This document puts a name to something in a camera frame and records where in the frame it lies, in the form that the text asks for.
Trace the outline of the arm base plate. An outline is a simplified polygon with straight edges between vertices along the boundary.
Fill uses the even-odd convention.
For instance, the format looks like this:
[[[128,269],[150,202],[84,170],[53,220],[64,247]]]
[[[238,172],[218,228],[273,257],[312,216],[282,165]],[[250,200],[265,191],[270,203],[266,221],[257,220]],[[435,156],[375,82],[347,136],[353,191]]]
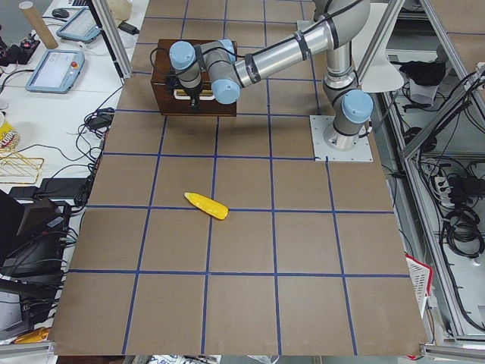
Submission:
[[[354,136],[343,136],[334,129],[331,115],[311,115],[311,138],[316,162],[373,161],[366,128],[361,126]]]

